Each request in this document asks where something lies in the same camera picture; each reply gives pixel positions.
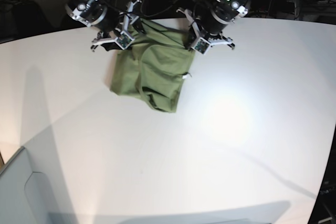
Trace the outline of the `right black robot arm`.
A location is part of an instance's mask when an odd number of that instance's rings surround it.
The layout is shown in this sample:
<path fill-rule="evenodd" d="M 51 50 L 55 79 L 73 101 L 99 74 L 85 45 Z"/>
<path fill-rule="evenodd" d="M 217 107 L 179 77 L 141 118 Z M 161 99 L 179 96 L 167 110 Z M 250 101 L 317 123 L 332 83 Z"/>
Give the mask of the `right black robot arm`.
<path fill-rule="evenodd" d="M 70 0 L 65 9 L 73 20 L 99 30 L 91 51 L 99 46 L 106 51 L 127 50 L 135 40 L 133 30 L 145 34 L 142 20 L 134 12 L 138 3 L 141 1 L 129 1 L 126 10 L 122 10 L 113 6 L 111 0 Z"/>

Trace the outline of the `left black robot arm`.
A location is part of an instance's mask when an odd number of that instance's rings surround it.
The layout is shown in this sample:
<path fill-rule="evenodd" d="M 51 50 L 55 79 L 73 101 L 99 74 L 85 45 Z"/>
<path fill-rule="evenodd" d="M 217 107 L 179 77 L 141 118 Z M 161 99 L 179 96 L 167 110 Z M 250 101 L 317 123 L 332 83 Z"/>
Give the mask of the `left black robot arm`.
<path fill-rule="evenodd" d="M 237 19 L 248 14 L 250 0 L 193 0 L 192 9 L 178 8 L 190 26 L 187 50 L 206 54 L 214 46 L 226 45 L 235 49 L 233 40 L 223 35 L 223 30 Z"/>

